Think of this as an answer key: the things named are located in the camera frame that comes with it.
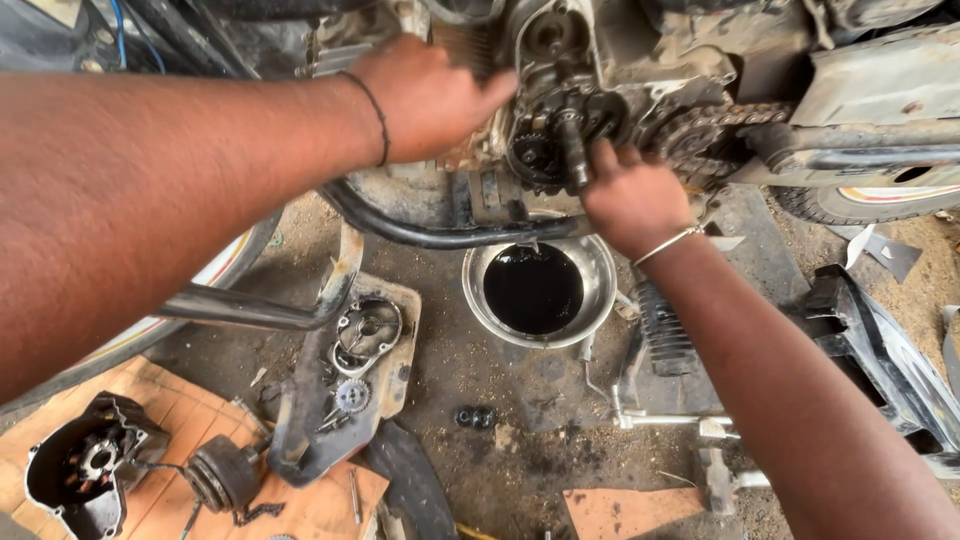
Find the steel bowl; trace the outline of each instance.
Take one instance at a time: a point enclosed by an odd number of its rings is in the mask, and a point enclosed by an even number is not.
[[[533,218],[558,217],[557,212],[534,210]],[[498,244],[467,250],[464,256],[463,284],[467,303],[487,330],[510,343],[532,349],[554,349],[572,345],[587,337],[603,324],[613,308],[616,296],[616,270],[607,244],[596,234],[563,240],[546,240],[540,244],[553,246],[573,261],[584,283],[584,301],[580,311],[562,329],[534,335],[516,331],[493,314],[483,290],[487,267],[503,250],[514,244]]]

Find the forearm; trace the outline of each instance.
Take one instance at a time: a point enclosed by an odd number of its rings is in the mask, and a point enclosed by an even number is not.
[[[676,309],[788,515],[819,537],[955,537],[955,511],[916,453],[703,236],[641,269]]]
[[[378,122],[340,79],[0,75],[0,402],[158,307],[272,210],[372,164]]]

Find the tire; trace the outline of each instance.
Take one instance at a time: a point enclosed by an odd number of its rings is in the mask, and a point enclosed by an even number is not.
[[[913,201],[864,203],[845,196],[837,187],[776,187],[770,191],[786,211],[824,225],[869,225],[927,215],[960,206],[960,191]]]
[[[233,261],[229,262],[226,270],[210,284],[219,288],[228,288],[240,279],[240,276],[242,276],[244,272],[253,265],[256,258],[260,256],[260,252],[267,247],[267,242],[269,242],[270,238],[274,235],[274,230],[282,215],[283,209],[277,210],[267,219],[254,225],[250,229],[250,236],[246,243],[235,255]],[[186,323],[182,321],[161,321],[150,326],[148,330],[145,330],[130,341],[123,343],[122,346],[115,347],[107,353],[99,354],[94,359],[82,360],[80,363],[61,371],[47,382],[33,388],[19,398],[0,405],[0,414],[6,414],[23,406],[46,400],[66,388],[92,379],[104,373],[106,370],[120,365],[131,357],[153,347],[157,341],[177,331],[185,324]]]

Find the black rubber grommet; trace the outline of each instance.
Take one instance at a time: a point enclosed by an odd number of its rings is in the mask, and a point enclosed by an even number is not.
[[[496,425],[496,413],[491,408],[478,406],[473,410],[472,424],[475,430],[489,430]]]
[[[473,426],[473,407],[470,405],[460,405],[453,409],[453,421],[461,428]]]

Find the black oil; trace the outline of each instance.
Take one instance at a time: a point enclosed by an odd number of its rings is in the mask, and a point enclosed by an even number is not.
[[[524,333],[543,335],[561,330],[577,316],[584,302],[584,281],[564,252],[540,244],[510,246],[487,267],[483,292],[493,315]]]

